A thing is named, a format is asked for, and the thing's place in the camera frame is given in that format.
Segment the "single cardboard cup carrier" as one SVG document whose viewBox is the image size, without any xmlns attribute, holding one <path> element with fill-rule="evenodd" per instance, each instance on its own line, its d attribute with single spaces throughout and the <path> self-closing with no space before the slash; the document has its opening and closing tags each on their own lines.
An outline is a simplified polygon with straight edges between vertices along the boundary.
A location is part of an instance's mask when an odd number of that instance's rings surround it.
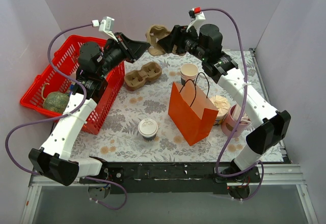
<svg viewBox="0 0 326 224">
<path fill-rule="evenodd" d="M 171 31 L 167 29 L 165 25 L 155 24 L 148 28 L 145 33 L 147 42 L 150 44 L 148 52 L 152 56 L 160 56 L 167 54 L 157 43 L 160 39 L 166 37 Z M 178 56 L 184 56 L 186 53 L 175 54 Z"/>
</svg>

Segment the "cardboard cup carrier stack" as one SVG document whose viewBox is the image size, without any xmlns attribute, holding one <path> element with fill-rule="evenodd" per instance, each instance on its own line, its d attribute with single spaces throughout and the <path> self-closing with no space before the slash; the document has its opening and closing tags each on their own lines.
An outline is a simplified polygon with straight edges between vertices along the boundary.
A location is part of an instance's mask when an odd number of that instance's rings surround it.
<svg viewBox="0 0 326 224">
<path fill-rule="evenodd" d="M 124 81 L 129 91 L 135 91 L 143 87 L 147 82 L 158 80 L 161 75 L 161 66 L 156 62 L 148 62 L 140 70 L 133 70 L 126 73 Z"/>
</svg>

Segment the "stack of paper cups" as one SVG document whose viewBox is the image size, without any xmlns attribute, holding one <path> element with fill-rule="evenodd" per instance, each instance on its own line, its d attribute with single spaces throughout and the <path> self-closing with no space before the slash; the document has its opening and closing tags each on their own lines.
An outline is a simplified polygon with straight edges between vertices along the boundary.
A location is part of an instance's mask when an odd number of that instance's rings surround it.
<svg viewBox="0 0 326 224">
<path fill-rule="evenodd" d="M 189 79 L 195 80 L 199 73 L 199 69 L 195 64 L 187 63 L 183 64 L 180 68 L 181 84 L 184 85 Z"/>
</svg>

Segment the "red plastic basket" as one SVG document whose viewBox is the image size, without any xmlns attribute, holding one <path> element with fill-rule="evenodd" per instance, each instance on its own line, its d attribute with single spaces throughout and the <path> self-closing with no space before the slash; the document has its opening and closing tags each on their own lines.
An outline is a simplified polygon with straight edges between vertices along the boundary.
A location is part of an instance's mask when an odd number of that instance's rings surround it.
<svg viewBox="0 0 326 224">
<path fill-rule="evenodd" d="M 89 41 L 96 42 L 101 48 L 104 48 L 106 43 L 105 39 L 71 35 L 61 48 L 54 53 L 54 57 L 52 58 L 53 64 L 67 75 L 74 73 L 78 68 L 77 58 L 79 56 L 79 49 L 84 43 Z M 124 62 L 122 62 L 107 75 L 106 81 L 108 82 L 108 86 L 96 108 L 89 115 L 82 131 L 94 135 L 99 133 L 124 83 L 124 76 L 125 66 Z M 20 105 L 33 109 L 50 118 L 57 117 L 60 115 L 59 113 L 43 108 L 43 99 L 41 96 L 47 96 L 51 92 L 66 93 L 70 85 L 70 80 L 59 75 L 51 65 L 48 65 L 42 74 L 35 77 L 34 82 L 21 98 Z"/>
</svg>

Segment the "orange paper bag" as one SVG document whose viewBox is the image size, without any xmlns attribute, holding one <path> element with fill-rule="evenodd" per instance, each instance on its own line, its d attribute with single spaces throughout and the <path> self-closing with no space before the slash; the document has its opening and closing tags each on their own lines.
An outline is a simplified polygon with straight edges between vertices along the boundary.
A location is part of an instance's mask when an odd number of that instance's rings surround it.
<svg viewBox="0 0 326 224">
<path fill-rule="evenodd" d="M 203 92 L 195 81 L 172 83 L 168 115 L 189 144 L 193 146 L 209 136 L 219 113 L 208 98 L 210 86 Z"/>
</svg>

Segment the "white plastic cup lid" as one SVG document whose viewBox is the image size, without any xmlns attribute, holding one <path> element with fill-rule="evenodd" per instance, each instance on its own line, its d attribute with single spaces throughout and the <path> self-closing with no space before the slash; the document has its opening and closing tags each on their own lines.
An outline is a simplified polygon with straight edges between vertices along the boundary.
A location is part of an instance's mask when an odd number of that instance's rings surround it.
<svg viewBox="0 0 326 224">
<path fill-rule="evenodd" d="M 151 118 L 143 119 L 138 125 L 138 131 L 144 137 L 153 137 L 157 134 L 158 124 Z"/>
</svg>

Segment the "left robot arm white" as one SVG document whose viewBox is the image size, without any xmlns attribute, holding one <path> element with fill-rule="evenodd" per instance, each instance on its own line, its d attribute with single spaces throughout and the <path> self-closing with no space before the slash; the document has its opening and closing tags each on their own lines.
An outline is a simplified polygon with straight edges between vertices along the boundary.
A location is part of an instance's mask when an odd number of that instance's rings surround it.
<svg viewBox="0 0 326 224">
<path fill-rule="evenodd" d="M 149 43 L 134 41 L 115 33 L 104 47 L 86 42 L 79 48 L 77 83 L 64 111 L 48 139 L 39 149 L 31 149 L 29 159 L 42 176 L 64 186 L 77 177 L 91 176 L 97 183 L 108 179 L 103 160 L 70 158 L 75 140 L 83 127 L 101 128 L 119 92 L 124 77 L 124 62 L 134 63 L 149 48 Z"/>
</svg>

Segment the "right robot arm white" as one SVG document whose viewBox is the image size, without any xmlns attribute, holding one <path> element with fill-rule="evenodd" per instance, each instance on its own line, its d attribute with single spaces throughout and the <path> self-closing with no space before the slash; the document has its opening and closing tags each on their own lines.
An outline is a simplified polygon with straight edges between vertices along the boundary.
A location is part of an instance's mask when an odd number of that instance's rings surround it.
<svg viewBox="0 0 326 224">
<path fill-rule="evenodd" d="M 202 69 L 244 109 L 254 131 L 246 137 L 246 146 L 231 161 L 220 177 L 242 182 L 249 176 L 262 155 L 281 141 L 287 132 L 291 116 L 278 111 L 248 83 L 246 70 L 222 51 L 223 36 L 214 24 L 205 24 L 197 31 L 193 26 L 176 25 L 171 33 L 158 40 L 166 53 L 189 54 L 202 62 Z"/>
</svg>

